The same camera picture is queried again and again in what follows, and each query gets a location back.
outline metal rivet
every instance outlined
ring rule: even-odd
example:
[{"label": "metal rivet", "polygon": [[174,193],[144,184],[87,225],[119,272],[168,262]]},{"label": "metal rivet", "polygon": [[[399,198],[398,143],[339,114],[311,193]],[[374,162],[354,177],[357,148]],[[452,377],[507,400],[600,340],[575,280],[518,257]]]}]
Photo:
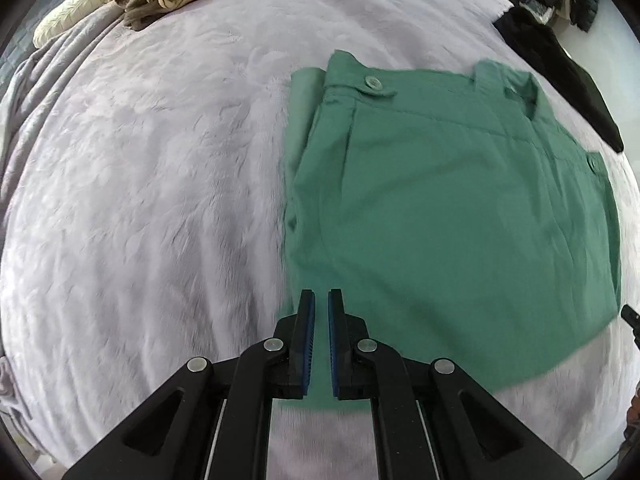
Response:
[{"label": "metal rivet", "polygon": [[382,90],[382,83],[380,82],[380,79],[373,77],[372,75],[368,75],[364,78],[364,84],[372,90]]},{"label": "metal rivet", "polygon": [[276,337],[272,337],[271,339],[267,339],[264,342],[264,349],[269,352],[277,352],[278,350],[282,350],[284,348],[284,343],[282,339],[278,339]]},{"label": "metal rivet", "polygon": [[358,350],[361,352],[375,352],[378,348],[378,343],[373,339],[361,339],[358,341]]},{"label": "metal rivet", "polygon": [[438,359],[433,367],[436,369],[437,373],[445,375],[452,374],[453,370],[456,369],[456,365],[448,359]]},{"label": "metal rivet", "polygon": [[187,368],[190,372],[201,372],[207,367],[207,360],[204,357],[194,357],[189,359]]}]

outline green pants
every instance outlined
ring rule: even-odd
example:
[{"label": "green pants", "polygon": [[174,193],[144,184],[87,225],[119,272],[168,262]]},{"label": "green pants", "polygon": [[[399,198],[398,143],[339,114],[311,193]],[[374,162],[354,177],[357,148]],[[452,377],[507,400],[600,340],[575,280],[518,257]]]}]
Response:
[{"label": "green pants", "polygon": [[489,390],[550,370],[618,312],[606,167],[529,73],[377,70],[335,52],[292,76],[285,174],[282,314],[316,292],[316,406],[331,405],[331,288],[372,338],[453,359]]}]

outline plush bedspread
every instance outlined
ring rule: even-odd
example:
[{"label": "plush bedspread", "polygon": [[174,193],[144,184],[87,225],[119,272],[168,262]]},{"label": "plush bedspread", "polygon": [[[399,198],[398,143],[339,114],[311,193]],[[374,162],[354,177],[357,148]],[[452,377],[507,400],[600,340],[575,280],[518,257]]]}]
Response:
[{"label": "plush bedspread", "polygon": [[[200,0],[141,32],[102,7],[26,62],[0,105],[0,398],[71,465],[189,357],[237,356],[284,300],[289,75],[335,49],[381,68],[527,70],[492,27],[506,0]],[[640,302],[640,193],[599,150],[622,229],[623,301]],[[622,424],[640,352],[618,320],[497,397],[564,457]],[[376,477],[367,413],[274,407],[271,479]]]}]

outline white pillow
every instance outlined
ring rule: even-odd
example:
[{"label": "white pillow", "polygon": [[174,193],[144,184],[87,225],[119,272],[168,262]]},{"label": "white pillow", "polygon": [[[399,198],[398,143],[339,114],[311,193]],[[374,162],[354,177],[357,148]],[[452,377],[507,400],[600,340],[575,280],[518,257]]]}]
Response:
[{"label": "white pillow", "polygon": [[33,44],[41,48],[51,38],[69,30],[107,0],[65,0],[47,14],[33,33]]}]

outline silver screw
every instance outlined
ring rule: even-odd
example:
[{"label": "silver screw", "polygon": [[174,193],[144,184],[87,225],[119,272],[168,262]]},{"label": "silver screw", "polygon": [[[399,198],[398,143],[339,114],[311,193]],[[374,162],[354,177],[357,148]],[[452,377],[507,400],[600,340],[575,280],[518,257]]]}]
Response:
[{"label": "silver screw", "polygon": [[284,343],[282,339],[278,339],[276,337],[272,337],[271,339],[267,339],[264,342],[264,349],[269,352],[277,352],[278,350],[282,350],[284,348]]},{"label": "silver screw", "polygon": [[190,372],[201,372],[207,367],[207,360],[204,357],[194,357],[189,359],[187,368]]},{"label": "silver screw", "polygon": [[452,374],[453,370],[456,369],[456,365],[448,359],[438,359],[433,367],[436,369],[437,373],[445,375]]},{"label": "silver screw", "polygon": [[378,343],[373,341],[373,339],[361,339],[358,341],[358,350],[361,352],[375,352],[378,348]]}]

